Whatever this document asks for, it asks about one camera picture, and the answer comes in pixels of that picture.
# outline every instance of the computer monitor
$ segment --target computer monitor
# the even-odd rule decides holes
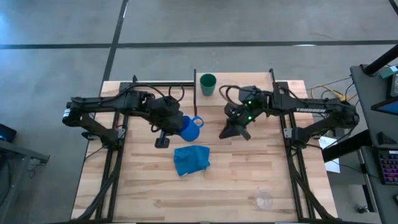
[[[371,109],[378,112],[398,115],[398,96],[376,103]]]

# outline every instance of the white label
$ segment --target white label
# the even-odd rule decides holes
[[[70,113],[70,109],[69,108],[65,109],[65,111],[63,112],[63,117],[69,116],[69,113]]]
[[[309,112],[309,113],[324,113],[326,109],[309,109],[309,108],[297,108],[297,112]]]

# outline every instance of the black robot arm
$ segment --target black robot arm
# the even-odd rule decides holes
[[[228,91],[232,88],[239,90],[240,105],[231,101]],[[220,139],[242,135],[246,140],[251,138],[246,126],[255,122],[263,112],[266,115],[280,116],[290,112],[323,113],[328,117],[305,128],[285,129],[284,135],[291,138],[294,147],[305,148],[310,137],[334,128],[353,128],[359,122],[355,107],[339,99],[301,99],[281,93],[280,90],[262,91],[255,86],[222,86],[220,94],[228,103],[224,108],[228,116],[226,126],[220,134]]]
[[[178,134],[183,124],[183,113],[179,111],[180,103],[172,96],[155,98],[146,91],[136,91],[133,83],[116,96],[94,98],[72,98],[67,103],[62,122],[71,127],[82,127],[91,135],[98,136],[107,146],[114,144],[120,133],[115,129],[107,129],[93,118],[90,113],[120,112],[125,116],[139,116],[152,125],[151,131],[162,131],[156,140],[156,147],[168,147],[166,136]]]

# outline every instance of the white paper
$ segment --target white paper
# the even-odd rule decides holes
[[[324,149],[324,148],[328,147],[330,144],[336,144],[336,141],[337,141],[336,139],[322,136],[319,139],[319,146],[322,149]],[[330,172],[340,173],[340,165],[338,162],[338,158],[334,159],[333,161],[335,161],[336,163],[334,163],[332,161],[325,163],[326,170],[330,171]]]

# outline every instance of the blue cloth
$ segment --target blue cloth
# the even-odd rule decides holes
[[[210,148],[205,146],[187,146],[174,149],[175,169],[180,177],[210,166]]]

